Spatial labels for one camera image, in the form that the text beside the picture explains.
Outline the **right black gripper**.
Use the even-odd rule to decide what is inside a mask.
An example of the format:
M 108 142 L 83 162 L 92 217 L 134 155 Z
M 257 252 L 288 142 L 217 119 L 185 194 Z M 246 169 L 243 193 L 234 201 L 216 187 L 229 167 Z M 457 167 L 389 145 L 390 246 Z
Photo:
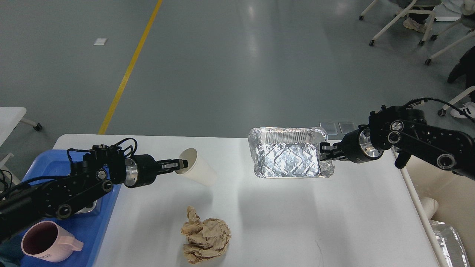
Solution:
M 370 139 L 370 129 L 361 128 L 346 134 L 341 142 L 330 144 L 320 143 L 319 160 L 340 160 L 361 164 L 371 162 L 383 155 L 384 151 L 377 149 Z

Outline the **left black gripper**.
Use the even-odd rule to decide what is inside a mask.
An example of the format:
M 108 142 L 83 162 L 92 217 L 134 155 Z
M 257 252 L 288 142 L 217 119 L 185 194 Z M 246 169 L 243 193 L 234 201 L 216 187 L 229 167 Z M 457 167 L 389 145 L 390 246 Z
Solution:
M 139 154 L 125 159 L 126 176 L 124 184 L 132 189 L 152 184 L 159 174 L 170 174 L 189 167 L 186 159 L 164 159 L 156 161 L 149 154 Z

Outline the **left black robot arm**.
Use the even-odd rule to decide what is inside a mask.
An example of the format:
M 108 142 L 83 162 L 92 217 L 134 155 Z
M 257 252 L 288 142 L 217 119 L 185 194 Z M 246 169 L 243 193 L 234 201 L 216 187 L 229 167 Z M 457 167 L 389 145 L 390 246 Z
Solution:
M 133 189 L 152 184 L 158 175 L 189 166 L 186 159 L 155 160 L 136 154 L 138 143 L 125 138 L 89 150 L 66 150 L 67 175 L 40 176 L 1 193 L 1 241 L 11 239 L 45 218 L 66 220 L 113 190 L 118 184 Z

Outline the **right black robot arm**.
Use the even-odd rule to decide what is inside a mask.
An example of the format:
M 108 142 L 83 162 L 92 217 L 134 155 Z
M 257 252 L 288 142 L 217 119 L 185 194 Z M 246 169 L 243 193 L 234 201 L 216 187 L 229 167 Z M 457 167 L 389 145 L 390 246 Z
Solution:
M 404 105 L 385 106 L 372 111 L 368 123 L 347 133 L 340 142 L 320 143 L 321 161 L 375 161 L 395 148 L 395 167 L 404 168 L 415 156 L 443 171 L 474 179 L 474 139 L 465 132 L 428 125 L 424 112 L 416 109 L 433 98 L 419 98 Z

